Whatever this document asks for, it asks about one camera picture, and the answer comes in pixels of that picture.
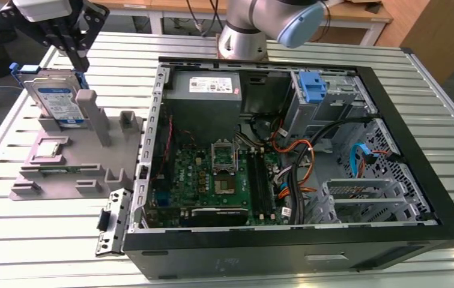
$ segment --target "motherboard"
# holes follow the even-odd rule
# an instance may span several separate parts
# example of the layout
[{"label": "motherboard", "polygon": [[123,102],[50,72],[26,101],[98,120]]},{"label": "motherboard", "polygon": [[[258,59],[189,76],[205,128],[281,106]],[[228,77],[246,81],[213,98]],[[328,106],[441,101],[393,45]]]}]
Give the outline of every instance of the motherboard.
[{"label": "motherboard", "polygon": [[213,149],[177,152],[173,187],[154,192],[153,226],[282,224],[270,183],[278,154],[245,149],[232,153],[218,147],[213,153]]}]

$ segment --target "expansion slot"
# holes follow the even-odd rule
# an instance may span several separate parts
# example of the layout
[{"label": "expansion slot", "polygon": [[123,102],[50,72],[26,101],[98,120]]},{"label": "expansion slot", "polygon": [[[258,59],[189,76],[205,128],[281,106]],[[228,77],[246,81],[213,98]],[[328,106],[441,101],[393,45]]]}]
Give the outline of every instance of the expansion slot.
[{"label": "expansion slot", "polygon": [[273,214],[273,195],[268,180],[268,171],[265,164],[265,154],[250,153],[248,157],[250,195],[253,199],[253,214],[262,215]]}]

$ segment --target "gray holder stand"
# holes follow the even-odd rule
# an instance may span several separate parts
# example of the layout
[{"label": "gray holder stand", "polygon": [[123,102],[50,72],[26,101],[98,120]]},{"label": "gray holder stand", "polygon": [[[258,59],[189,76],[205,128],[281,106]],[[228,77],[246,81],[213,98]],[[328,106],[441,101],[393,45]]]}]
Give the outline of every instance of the gray holder stand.
[{"label": "gray holder stand", "polygon": [[87,128],[62,128],[54,118],[39,118],[41,130],[13,200],[107,198],[131,188],[143,119],[133,111],[107,117],[95,105],[93,90],[79,90],[77,102]]}]

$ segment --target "slotted metal table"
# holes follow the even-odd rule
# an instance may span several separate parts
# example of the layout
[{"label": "slotted metal table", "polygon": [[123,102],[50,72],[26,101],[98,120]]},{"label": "slotted metal table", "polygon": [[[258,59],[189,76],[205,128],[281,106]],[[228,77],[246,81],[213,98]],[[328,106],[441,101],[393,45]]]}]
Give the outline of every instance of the slotted metal table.
[{"label": "slotted metal table", "polygon": [[[269,43],[272,61],[374,68],[418,144],[454,199],[454,104],[414,55],[398,48]],[[111,116],[147,116],[159,56],[217,57],[213,38],[102,33],[90,51],[87,82]],[[50,49],[42,66],[71,68]],[[127,257],[95,258],[98,213],[106,199],[14,202],[7,196],[39,130],[26,91],[0,126],[0,286],[454,287],[454,248],[384,271],[149,282]]]}]

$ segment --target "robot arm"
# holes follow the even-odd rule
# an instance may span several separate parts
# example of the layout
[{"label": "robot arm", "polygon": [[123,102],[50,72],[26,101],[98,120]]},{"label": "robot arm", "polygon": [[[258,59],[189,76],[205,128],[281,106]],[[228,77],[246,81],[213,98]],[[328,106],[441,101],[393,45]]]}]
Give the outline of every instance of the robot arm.
[{"label": "robot arm", "polygon": [[218,40],[221,55],[226,59],[264,59],[266,36],[297,48],[310,40],[322,20],[318,0],[232,0]]},{"label": "robot arm", "polygon": [[[233,0],[218,49],[226,59],[262,60],[266,36],[296,48],[310,40],[324,19],[320,0]],[[79,29],[83,14],[90,29]],[[110,10],[89,0],[10,0],[0,10],[37,42],[67,54],[74,68],[87,72],[87,52],[106,23]]]},{"label": "robot arm", "polygon": [[[82,14],[86,32],[79,28]],[[79,72],[87,72],[86,55],[110,15],[103,5],[87,0],[9,0],[0,15],[38,43],[66,53]]]}]

